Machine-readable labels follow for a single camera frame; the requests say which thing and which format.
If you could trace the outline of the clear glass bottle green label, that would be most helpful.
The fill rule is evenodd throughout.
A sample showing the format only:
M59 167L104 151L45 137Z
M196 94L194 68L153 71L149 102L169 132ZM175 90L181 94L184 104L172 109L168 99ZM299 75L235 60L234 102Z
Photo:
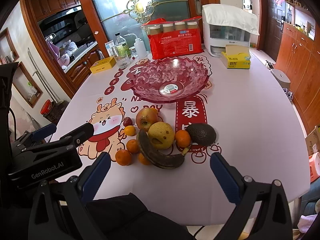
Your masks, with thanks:
M123 38L120 35L120 33L116 33L115 37L116 37L116 49L118 51L119 56L124 57L126 55L130 58L131 52L129 50L129 46L125 38Z

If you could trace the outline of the dark overripe banana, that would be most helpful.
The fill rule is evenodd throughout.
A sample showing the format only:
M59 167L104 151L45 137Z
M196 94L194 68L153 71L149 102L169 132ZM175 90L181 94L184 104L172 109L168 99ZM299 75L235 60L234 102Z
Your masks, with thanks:
M152 165L162 169L175 169L184 163L185 155L188 153L189 148L186 147L181 153L176 155L165 155L156 150L149 137L144 130L140 130L137 134L137 142L142 155L148 159Z

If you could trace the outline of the small glass jar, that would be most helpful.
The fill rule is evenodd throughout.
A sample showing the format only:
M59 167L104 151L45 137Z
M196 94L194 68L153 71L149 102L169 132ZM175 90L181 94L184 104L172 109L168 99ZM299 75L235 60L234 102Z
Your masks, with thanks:
M129 48L129 50L130 50L130 54L131 54L131 59L135 60L138 57L135 47L131 46Z

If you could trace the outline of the printed white tablecloth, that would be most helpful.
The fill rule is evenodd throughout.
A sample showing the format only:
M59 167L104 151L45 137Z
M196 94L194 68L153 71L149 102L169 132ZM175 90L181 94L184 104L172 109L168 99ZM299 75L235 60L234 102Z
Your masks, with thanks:
M165 170L135 160L111 165L96 198L135 194L148 209L183 225L223 224L229 203L210 169L210 156L221 153L244 176L271 183L279 180L289 202L310 189L308 150L297 115L270 71L256 57L251 67L227 69L204 52L194 55L209 70L209 85L184 101L157 104L174 130L205 122L216 143L194 146L183 165Z

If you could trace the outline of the red yellow apple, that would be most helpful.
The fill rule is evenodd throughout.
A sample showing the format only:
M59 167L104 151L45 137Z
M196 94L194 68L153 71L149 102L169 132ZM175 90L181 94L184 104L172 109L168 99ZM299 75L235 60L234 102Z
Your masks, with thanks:
M136 115L136 125L140 130L148 131L150 126L158 121L158 115L149 108L141 109Z

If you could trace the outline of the yellow flat box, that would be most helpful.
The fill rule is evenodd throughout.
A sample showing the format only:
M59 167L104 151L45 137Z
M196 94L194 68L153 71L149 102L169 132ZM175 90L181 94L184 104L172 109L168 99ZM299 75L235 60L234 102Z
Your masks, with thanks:
M91 67L90 71L92 74L97 74L105 70L112 69L116 65L115 57L108 57L99 61L96 61Z

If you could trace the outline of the yellow pear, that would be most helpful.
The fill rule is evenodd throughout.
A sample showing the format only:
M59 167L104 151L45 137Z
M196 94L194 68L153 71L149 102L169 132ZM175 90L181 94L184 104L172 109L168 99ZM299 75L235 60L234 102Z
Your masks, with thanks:
M167 150L175 140L175 132L170 124L166 122L156 122L150 126L148 137L155 149Z

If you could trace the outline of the small orange tangerine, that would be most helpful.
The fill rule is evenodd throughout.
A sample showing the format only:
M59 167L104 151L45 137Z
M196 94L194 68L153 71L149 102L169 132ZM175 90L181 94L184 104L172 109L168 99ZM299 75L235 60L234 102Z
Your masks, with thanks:
M136 128L133 125L128 125L124 128L124 133L127 136L134 136L136 134Z
M131 139L126 143L126 149L131 154L137 154L140 152L140 148L136 139Z

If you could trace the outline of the white cloth on appliance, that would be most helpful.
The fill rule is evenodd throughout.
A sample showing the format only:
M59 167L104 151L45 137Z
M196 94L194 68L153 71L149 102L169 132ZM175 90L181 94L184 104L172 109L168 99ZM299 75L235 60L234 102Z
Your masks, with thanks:
M206 4L202 6L203 16L208 24L235 27L259 36L258 18L255 14L226 4Z

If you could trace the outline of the yellow tissue box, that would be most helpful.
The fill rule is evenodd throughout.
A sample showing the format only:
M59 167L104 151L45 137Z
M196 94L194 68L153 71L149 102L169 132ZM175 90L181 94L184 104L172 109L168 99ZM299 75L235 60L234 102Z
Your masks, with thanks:
M249 48L245 46L227 44L220 59L227 69L249 69L251 66Z

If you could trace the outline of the white squeeze bottle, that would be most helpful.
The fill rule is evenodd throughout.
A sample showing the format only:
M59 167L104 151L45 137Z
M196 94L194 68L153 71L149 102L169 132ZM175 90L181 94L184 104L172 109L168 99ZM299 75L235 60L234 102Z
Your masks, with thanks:
M125 34L125 37L129 37L129 36L133 36L135 38L135 42L134 42L134 47L136 49L137 55L139 59L142 59L144 57L147 57L148 53L146 51L146 47L144 42L136 35L133 33L129 33L129 34Z

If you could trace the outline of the dark green avocado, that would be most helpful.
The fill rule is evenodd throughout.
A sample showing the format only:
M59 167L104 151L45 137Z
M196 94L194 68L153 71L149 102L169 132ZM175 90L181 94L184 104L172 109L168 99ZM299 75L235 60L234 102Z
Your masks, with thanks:
M216 142L216 131L209 124L194 123L189 125L185 130L189 133L192 142L198 145L209 146Z

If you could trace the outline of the dark red lychee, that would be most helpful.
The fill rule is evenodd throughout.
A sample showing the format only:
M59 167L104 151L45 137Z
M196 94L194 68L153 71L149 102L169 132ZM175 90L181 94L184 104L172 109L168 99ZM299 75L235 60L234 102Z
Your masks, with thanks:
M133 125L132 119L127 116L123 121L123 125L124 125L124 127L132 126Z

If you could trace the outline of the pink glass fruit bowl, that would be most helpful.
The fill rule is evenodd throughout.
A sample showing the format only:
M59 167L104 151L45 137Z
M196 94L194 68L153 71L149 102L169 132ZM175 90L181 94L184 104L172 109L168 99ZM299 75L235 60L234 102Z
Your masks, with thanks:
M151 103L172 103L199 93L208 69L188 57L166 57L143 65L131 78L135 96Z

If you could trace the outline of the white countertop appliance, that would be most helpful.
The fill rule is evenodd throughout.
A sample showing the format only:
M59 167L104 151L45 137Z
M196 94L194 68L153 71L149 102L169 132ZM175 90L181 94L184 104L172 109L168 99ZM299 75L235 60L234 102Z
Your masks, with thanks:
M227 44L234 44L249 47L250 34L244 30L235 27L225 27L208 24L203 16L203 40L204 45L210 55L220 57L223 51L226 51Z

